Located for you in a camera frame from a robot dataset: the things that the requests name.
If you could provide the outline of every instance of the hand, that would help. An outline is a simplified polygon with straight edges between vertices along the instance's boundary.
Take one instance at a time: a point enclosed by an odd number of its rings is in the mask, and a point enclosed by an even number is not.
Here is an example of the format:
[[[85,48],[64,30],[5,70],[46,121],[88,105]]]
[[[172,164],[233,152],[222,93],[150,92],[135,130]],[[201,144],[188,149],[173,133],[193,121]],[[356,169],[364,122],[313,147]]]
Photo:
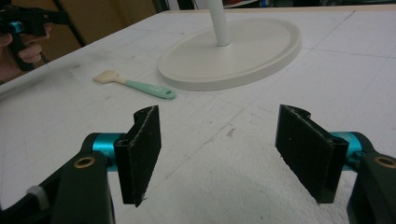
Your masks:
[[[34,43],[34,41],[47,39],[50,37],[51,25],[46,24],[46,35],[21,35],[22,42],[26,49],[18,52],[20,57],[26,63],[37,63],[41,60],[40,52],[41,46]],[[7,47],[12,42],[11,34],[0,34],[0,81],[8,81],[21,72],[17,63],[14,60],[10,49]]]

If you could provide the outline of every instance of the white pole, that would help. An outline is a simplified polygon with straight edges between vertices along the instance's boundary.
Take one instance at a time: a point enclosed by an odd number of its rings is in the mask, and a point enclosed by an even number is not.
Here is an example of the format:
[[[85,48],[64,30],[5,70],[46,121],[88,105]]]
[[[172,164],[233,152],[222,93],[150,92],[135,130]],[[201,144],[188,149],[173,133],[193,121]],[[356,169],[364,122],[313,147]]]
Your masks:
[[[212,17],[213,27],[215,28],[218,46],[224,47],[231,44],[231,38],[227,30],[227,21],[225,20],[224,7],[222,0],[207,0],[210,16]]]

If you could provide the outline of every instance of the white stand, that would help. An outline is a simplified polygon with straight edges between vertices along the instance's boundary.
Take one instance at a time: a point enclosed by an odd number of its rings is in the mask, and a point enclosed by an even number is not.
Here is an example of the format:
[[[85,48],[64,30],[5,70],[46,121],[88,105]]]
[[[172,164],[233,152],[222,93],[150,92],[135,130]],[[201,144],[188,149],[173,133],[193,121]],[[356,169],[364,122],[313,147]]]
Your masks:
[[[245,85],[277,72],[300,52],[301,33],[293,23],[250,19],[226,25],[221,0],[207,3],[214,29],[185,37],[160,59],[159,71],[170,85],[187,91]]]

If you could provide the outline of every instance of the black tool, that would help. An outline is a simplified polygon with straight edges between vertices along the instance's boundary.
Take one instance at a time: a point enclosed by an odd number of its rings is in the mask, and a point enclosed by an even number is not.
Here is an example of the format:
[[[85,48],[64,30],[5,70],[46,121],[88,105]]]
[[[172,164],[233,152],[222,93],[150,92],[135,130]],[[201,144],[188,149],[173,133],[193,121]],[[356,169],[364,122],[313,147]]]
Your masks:
[[[9,44],[9,48],[22,71],[31,71],[35,67],[32,63],[24,62],[18,56],[18,52],[26,48],[20,34],[46,35],[44,28],[46,23],[69,24],[69,17],[63,11],[49,11],[36,7],[15,7],[10,4],[1,6],[0,33],[12,35],[13,40]]]
[[[328,133],[310,113],[281,105],[276,148],[318,203],[332,203],[341,172],[358,173],[347,206],[350,223],[396,223],[396,159],[362,133]]]
[[[124,203],[142,203],[161,150],[158,106],[134,113],[128,133],[91,133],[80,152],[8,209],[0,223],[115,223],[107,171]]]

